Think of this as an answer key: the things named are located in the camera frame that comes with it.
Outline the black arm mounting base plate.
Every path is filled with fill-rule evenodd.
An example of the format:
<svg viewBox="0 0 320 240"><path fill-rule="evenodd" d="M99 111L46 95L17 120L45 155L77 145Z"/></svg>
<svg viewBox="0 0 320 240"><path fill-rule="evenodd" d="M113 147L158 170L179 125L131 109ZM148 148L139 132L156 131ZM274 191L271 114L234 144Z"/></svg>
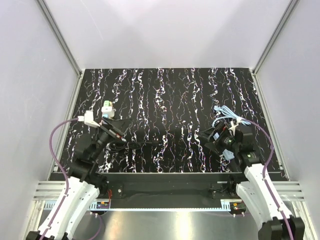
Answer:
<svg viewBox="0 0 320 240"><path fill-rule="evenodd" d="M122 198L132 196L210 196L212 185L238 180L240 172L207 173L104 173L110 185L121 184Z"/></svg>

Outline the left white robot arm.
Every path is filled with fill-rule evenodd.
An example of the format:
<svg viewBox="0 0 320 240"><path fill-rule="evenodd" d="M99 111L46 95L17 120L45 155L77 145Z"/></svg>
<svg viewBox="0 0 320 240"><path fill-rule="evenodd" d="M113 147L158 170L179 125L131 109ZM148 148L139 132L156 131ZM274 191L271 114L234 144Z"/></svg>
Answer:
<svg viewBox="0 0 320 240"><path fill-rule="evenodd" d="M55 205L37 230L27 233L27 240L71 240L79 223L96 198L109 193L107 177L98 173L98 158L112 141L120 142L132 123L131 118L111 119L102 117L100 123L85 116L68 119L60 123L63 126L71 122L83 122L96 129L95 136L77 153L75 160L65 170L56 155L52 153L57 166L63 174L64 183Z"/></svg>

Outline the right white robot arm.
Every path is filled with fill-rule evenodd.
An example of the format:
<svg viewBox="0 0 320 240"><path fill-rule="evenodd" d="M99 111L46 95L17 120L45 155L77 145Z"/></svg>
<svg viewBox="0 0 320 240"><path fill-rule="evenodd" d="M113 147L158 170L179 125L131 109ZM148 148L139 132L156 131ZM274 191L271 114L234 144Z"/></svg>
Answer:
<svg viewBox="0 0 320 240"><path fill-rule="evenodd" d="M240 198L258 228L260 240L302 240L305 223L288 209L277 192L257 151L253 129L238 119L230 126L220 122L202 131L199 138L205 147L216 154L224 150L233 153L236 166L244 174L241 180L230 177L225 191L232 198Z"/></svg>

